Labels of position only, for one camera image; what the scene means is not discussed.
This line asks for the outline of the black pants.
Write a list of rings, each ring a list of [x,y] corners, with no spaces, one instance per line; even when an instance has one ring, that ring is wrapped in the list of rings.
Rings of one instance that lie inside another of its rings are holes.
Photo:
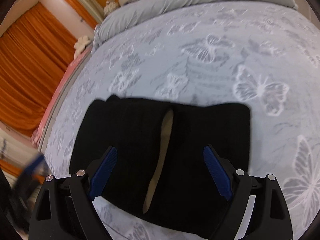
[[[208,145],[235,168],[247,170],[249,107],[198,107],[112,95],[88,107],[69,172],[88,168],[113,146],[118,156],[102,192],[106,200],[150,223],[210,238],[229,206],[204,162]]]

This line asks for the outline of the pink bench cushion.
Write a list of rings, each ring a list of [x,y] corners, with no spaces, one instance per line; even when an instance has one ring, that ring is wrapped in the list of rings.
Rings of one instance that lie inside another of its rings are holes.
[[[55,104],[58,101],[59,96],[61,95],[64,87],[66,86],[67,82],[70,80],[71,75],[75,73],[75,71],[79,68],[80,63],[82,62],[82,60],[91,52],[92,49],[92,45],[90,44],[89,46],[87,46],[83,52],[80,53],[80,55],[74,59],[67,67],[59,85],[57,86],[52,99],[49,103],[49,105],[47,106],[47,109],[42,117],[42,120],[38,126],[37,129],[35,129],[35,131],[33,131],[33,134],[31,136],[31,143],[32,146],[34,148],[38,148],[39,143],[40,143],[40,139],[44,133],[44,128],[45,125],[47,124],[48,120],[49,120],[49,115],[51,113],[51,111],[53,110]]]

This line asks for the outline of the orange curtain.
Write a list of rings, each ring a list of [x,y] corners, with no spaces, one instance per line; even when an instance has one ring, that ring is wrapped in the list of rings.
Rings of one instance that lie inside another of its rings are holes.
[[[31,137],[73,61],[75,37],[37,3],[1,36],[1,122]]]

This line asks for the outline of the butterfly pattern grey bedspread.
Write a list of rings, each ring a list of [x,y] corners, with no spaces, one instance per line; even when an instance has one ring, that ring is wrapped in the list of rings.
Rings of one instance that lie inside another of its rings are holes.
[[[191,105],[248,104],[249,171],[276,175],[299,239],[319,211],[319,29],[300,12],[266,2],[224,1],[176,9],[125,25],[85,59],[53,124],[46,161],[68,168],[76,134],[94,99],[137,96]]]

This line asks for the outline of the white flower plush toy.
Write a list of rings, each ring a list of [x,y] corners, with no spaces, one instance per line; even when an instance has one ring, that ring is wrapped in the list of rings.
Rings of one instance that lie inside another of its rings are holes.
[[[74,59],[76,59],[86,49],[90,42],[90,38],[86,35],[78,38],[78,40],[74,44]]]

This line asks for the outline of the beige decorative bedside ornament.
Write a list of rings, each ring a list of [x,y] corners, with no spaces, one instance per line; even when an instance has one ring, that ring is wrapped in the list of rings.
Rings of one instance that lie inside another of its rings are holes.
[[[106,5],[104,7],[104,16],[108,16],[113,11],[117,10],[120,7],[119,3],[115,0],[106,1]]]

